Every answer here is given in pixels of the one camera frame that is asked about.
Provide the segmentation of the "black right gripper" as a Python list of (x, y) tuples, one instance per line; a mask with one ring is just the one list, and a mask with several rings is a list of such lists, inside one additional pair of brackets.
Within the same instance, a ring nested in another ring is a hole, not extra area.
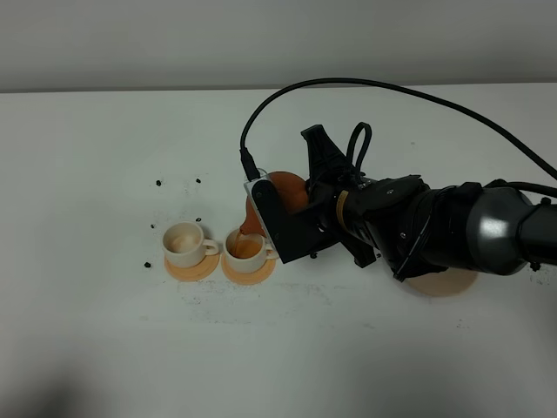
[(378, 241), (364, 220), (362, 196), (373, 190), (377, 179), (362, 172), (357, 174), (347, 156), (333, 143), (322, 125), (301, 132), (306, 142), (309, 179), (306, 181), (311, 204), (322, 203), (320, 224), (328, 231), (340, 232), (344, 248), (353, 256), (358, 267), (367, 267), (377, 258)]

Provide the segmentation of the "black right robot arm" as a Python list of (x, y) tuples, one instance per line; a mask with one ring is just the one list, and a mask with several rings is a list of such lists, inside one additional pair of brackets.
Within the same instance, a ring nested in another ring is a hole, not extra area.
[(360, 123), (342, 152), (321, 125), (306, 141), (309, 201), (319, 224), (358, 266), (381, 255), (399, 281), (448, 268), (510, 275), (556, 262), (551, 188), (495, 180), (433, 189), (418, 175), (373, 180), (360, 170), (371, 143)]

